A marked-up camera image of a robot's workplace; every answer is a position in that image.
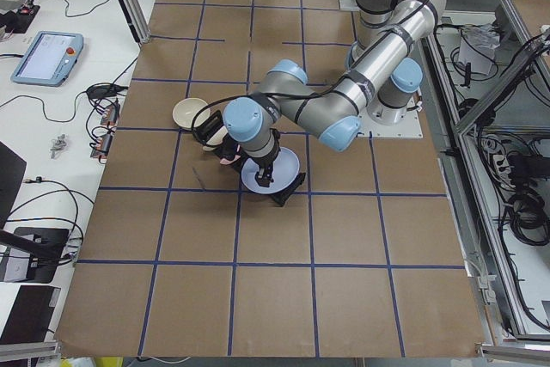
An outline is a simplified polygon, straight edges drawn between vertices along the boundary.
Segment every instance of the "blue joint cap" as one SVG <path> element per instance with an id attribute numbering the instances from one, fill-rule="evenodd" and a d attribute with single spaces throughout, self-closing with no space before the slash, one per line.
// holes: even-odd
<path id="1" fill-rule="evenodd" d="M 330 125 L 320 136 L 319 141 L 341 152 L 350 146 L 361 131 L 361 119 L 357 116 L 347 116 Z"/>
<path id="2" fill-rule="evenodd" d="M 250 98 L 237 98 L 223 110 L 223 124 L 237 142 L 256 138 L 263 121 L 261 106 Z"/>
<path id="3" fill-rule="evenodd" d="M 308 75 L 306 75 L 306 72 L 303 71 L 299 64 L 291 61 L 290 59 L 280 60 L 278 64 L 272 67 L 270 72 L 288 73 L 289 75 L 297 78 L 304 85 L 308 83 Z"/>
<path id="4" fill-rule="evenodd" d="M 397 89 L 407 94 L 413 94 L 419 90 L 422 76 L 420 65 L 411 58 L 404 58 L 390 78 Z"/>

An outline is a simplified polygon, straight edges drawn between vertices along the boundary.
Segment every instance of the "white cable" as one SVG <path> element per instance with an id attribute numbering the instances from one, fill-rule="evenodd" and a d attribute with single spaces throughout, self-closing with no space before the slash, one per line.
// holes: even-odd
<path id="1" fill-rule="evenodd" d="M 178 360 L 178 361 L 166 361 L 166 360 L 162 360 L 160 358 L 156 358 L 156 357 L 151 357 L 151 359 L 153 360 L 156 360 L 156 361 L 160 361 L 161 363 L 165 363 L 165 364 L 179 364 L 179 363 L 184 363 L 186 362 L 190 357 L 185 357 L 183 358 L 182 360 Z"/>

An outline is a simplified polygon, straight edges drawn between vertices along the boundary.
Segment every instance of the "blue tablet frame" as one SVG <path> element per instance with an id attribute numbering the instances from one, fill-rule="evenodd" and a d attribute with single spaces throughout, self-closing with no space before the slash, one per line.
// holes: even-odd
<path id="1" fill-rule="evenodd" d="M 21 73 L 26 68 L 27 64 L 30 62 L 30 58 L 33 56 L 34 51 L 40 42 L 44 39 L 46 35 L 53 36 L 71 36 L 73 39 L 67 48 L 72 48 L 74 53 L 68 54 L 65 52 L 63 57 L 59 60 L 58 67 L 53 73 L 53 76 L 50 79 L 41 79 L 34 77 L 24 77 Z M 80 52 L 84 48 L 84 38 L 81 34 L 71 34 L 64 32 L 48 32 L 41 31 L 38 32 L 36 37 L 33 40 L 31 46 L 27 49 L 21 62 L 15 68 L 13 75 L 11 76 L 11 82 L 15 83 L 24 83 L 28 85 L 43 85 L 43 86 L 59 86 L 67 78 L 76 61 Z"/>

